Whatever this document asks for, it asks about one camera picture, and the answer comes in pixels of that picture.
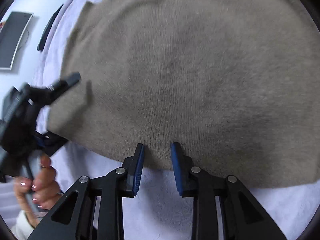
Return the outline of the white left sleeve forearm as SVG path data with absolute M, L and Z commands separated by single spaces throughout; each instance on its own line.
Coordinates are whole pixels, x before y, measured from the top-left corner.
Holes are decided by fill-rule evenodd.
M 25 212 L 21 210 L 16 219 L 16 224 L 11 228 L 12 233 L 18 240 L 27 240 L 33 230 L 34 227 L 29 223 Z

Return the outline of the left hand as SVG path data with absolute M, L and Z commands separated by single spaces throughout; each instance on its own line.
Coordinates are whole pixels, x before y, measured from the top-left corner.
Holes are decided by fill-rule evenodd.
M 41 170 L 34 180 L 17 177 L 14 180 L 14 193 L 20 208 L 25 212 L 27 220 L 32 227 L 37 227 L 40 220 L 33 213 L 25 197 L 26 193 L 33 191 L 32 202 L 43 210 L 50 210 L 61 198 L 60 186 L 55 180 L 56 170 L 51 166 L 51 159 L 44 154 L 41 157 Z

